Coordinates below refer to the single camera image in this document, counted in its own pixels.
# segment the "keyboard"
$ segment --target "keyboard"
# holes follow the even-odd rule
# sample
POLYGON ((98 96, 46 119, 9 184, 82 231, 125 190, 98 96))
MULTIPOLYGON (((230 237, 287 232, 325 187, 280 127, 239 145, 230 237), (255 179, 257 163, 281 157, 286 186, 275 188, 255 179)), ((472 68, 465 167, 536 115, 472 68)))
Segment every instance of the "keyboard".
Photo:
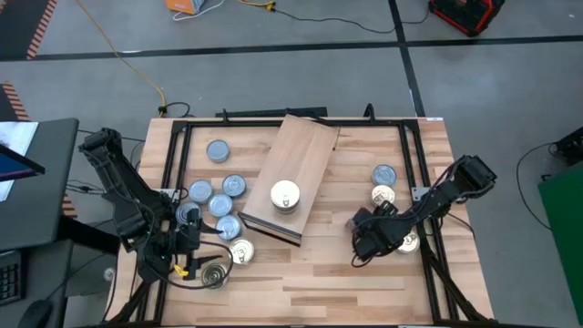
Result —
POLYGON ((0 254, 0 305, 25 297, 23 290, 22 253, 7 251, 0 254))

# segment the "silver can lid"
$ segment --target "silver can lid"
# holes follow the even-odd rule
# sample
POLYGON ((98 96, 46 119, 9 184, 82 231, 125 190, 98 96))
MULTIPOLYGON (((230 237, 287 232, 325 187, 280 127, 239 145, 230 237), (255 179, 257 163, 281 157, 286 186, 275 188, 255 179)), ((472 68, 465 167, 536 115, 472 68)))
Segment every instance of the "silver can lid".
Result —
POLYGON ((397 181, 397 172, 386 164, 381 164, 373 170, 373 183, 375 186, 385 185, 392 187, 397 181))
POLYGON ((271 202, 282 211, 291 211, 300 202, 300 188, 289 180, 281 180, 271 188, 271 202))
POLYGON ((231 174, 222 181, 222 192, 233 198, 242 196, 246 189, 247 183, 239 174, 231 174))
POLYGON ((226 274, 227 270, 222 264, 212 263, 202 270, 200 279, 204 286, 209 286, 210 289, 219 289, 227 283, 228 277, 225 278, 226 274))
POLYGON ((199 179, 190 185, 189 197, 198 204, 206 204, 212 197, 212 185, 210 181, 199 179))
POLYGON ((224 140, 212 140, 207 146, 207 156, 215 163, 222 163, 229 158, 229 145, 224 140))
POLYGON ((176 209, 176 212, 174 213, 174 216, 176 217, 176 222, 178 222, 179 224, 187 224, 188 222, 187 214, 190 212, 190 210, 193 209, 199 210, 199 218, 201 218, 202 213, 200 212, 199 205, 197 205, 197 203, 195 202, 187 201, 180 204, 176 209))
POLYGON ((237 264, 249 263, 253 258, 253 253, 255 252, 253 244, 244 238, 238 238, 234 240, 230 244, 229 249, 233 256, 233 261, 237 264))
POLYGON ((225 194, 216 194, 209 200, 210 214, 217 218, 224 217, 233 210, 233 200, 225 194))
POLYGON ((394 203, 394 191, 389 186, 379 185, 374 187, 371 194, 371 202, 374 206, 381 206, 383 201, 388 200, 394 203))
POLYGON ((416 233, 411 231, 408 235, 404 237, 403 245, 399 246, 397 251, 404 254, 412 253, 419 249, 419 243, 420 243, 419 236, 417 236, 416 233))
POLYGON ((224 241, 233 240, 240 234, 239 219, 232 215, 227 215, 220 218, 219 221, 217 221, 215 228, 219 231, 222 231, 219 237, 224 241))

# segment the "red power station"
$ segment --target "red power station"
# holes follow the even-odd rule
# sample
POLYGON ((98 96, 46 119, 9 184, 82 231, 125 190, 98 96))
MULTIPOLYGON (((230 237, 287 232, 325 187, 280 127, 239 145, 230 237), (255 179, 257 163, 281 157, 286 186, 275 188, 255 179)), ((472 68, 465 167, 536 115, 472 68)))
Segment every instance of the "red power station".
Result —
POLYGON ((467 36, 484 31, 506 0, 429 0, 429 10, 467 36))

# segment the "green board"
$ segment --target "green board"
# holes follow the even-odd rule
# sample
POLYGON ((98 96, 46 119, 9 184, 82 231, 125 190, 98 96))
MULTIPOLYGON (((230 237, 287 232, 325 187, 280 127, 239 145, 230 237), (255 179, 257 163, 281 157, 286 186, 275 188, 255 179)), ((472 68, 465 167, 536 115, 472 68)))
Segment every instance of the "green board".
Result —
POLYGON ((579 324, 583 324, 583 168, 570 169, 540 183, 538 191, 555 236, 579 324))

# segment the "table leg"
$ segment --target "table leg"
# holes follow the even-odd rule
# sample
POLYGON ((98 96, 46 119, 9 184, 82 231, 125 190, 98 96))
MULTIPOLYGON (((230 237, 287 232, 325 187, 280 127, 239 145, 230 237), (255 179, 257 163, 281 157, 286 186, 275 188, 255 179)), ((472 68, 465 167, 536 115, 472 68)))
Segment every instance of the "table leg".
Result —
POLYGON ((73 220, 62 215, 58 224, 58 239, 69 239, 96 250, 117 255, 119 249, 119 238, 107 232, 73 220))

